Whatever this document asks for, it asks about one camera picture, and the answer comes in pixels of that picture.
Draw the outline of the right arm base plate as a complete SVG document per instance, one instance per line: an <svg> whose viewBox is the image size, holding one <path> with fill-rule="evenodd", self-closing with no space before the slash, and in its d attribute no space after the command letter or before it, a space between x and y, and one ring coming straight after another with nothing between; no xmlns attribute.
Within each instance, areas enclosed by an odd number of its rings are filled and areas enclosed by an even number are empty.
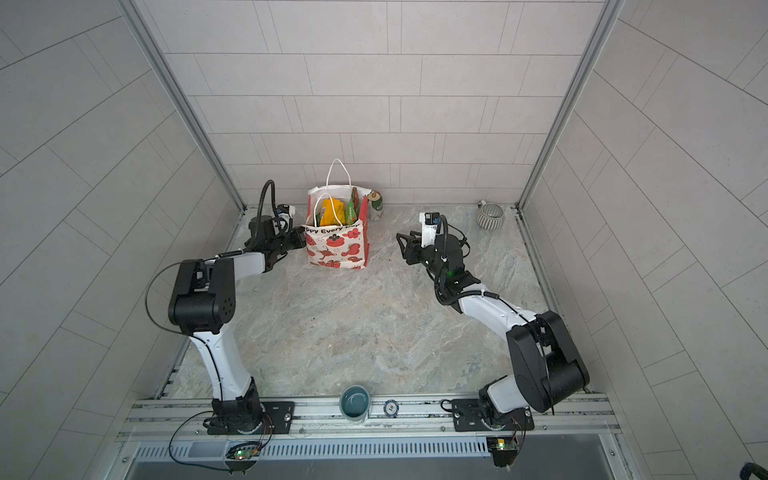
<svg viewBox="0 0 768 480"><path fill-rule="evenodd" d="M479 398L454 398L449 403L448 412L452 415L457 432L522 432L535 428L527 408L499 413L490 401Z"/></svg>

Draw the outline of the green snack packet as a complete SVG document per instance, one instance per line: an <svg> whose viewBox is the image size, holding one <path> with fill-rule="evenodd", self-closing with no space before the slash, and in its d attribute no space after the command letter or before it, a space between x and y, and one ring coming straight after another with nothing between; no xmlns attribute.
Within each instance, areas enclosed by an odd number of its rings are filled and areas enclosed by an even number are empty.
<svg viewBox="0 0 768 480"><path fill-rule="evenodd" d="M349 201L345 207L345 215L348 226L353 225L360 218L360 194L356 187L351 188Z"/></svg>

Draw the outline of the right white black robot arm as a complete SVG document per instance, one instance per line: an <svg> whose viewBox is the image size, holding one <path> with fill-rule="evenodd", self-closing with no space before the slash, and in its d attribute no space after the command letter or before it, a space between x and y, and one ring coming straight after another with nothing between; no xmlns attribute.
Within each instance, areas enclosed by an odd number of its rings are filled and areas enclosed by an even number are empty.
<svg viewBox="0 0 768 480"><path fill-rule="evenodd" d="M443 306L475 319L506 341L512 373L478 392L486 427L529 430L525 413L544 413L590 382L590 374L564 320L554 311L535 313L504 300L466 270L463 240L439 234L430 245L412 231L396 235L403 259L425 267Z"/></svg>

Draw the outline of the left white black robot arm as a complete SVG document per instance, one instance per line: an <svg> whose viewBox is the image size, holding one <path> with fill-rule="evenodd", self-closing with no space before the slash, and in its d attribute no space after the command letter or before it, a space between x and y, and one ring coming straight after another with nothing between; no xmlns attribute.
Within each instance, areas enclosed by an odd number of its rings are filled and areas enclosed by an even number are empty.
<svg viewBox="0 0 768 480"><path fill-rule="evenodd" d="M167 315L175 332L191 339L209 374L212 414L204 426L210 435L275 431L230 325L236 282L271 271L290 251L306 246L304 228L293 222L295 209L277 203L275 191L275 182L266 181L243 248L174 264L178 270Z"/></svg>

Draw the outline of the yellow snack packet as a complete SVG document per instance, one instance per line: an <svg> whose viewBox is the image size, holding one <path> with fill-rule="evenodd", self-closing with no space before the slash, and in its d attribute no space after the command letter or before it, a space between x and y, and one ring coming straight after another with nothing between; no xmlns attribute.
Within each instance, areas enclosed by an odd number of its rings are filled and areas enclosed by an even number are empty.
<svg viewBox="0 0 768 480"><path fill-rule="evenodd" d="M344 226L346 224L346 204L332 197L323 199L320 204L318 225L327 227Z"/></svg>

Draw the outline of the red white paper gift bag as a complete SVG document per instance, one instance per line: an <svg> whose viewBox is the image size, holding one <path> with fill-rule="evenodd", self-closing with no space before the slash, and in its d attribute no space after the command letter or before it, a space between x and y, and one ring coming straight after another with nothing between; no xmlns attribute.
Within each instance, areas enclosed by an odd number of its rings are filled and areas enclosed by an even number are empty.
<svg viewBox="0 0 768 480"><path fill-rule="evenodd" d="M356 187L360 194L360 218L351 226L319 226L321 201L332 197L347 204L352 187ZM371 191L352 184L349 171L340 159L332 161L326 184L308 192L308 213L304 228L306 251L311 265L349 270L367 267L370 247L367 196Z"/></svg>

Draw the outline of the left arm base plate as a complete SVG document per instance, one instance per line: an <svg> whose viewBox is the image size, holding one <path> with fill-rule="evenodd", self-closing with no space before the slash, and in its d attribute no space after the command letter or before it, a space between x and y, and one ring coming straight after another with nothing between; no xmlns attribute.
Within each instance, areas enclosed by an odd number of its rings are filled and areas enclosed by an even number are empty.
<svg viewBox="0 0 768 480"><path fill-rule="evenodd" d="M287 434L295 403L267 401L252 405L244 401L212 401L213 414L203 421L209 435Z"/></svg>

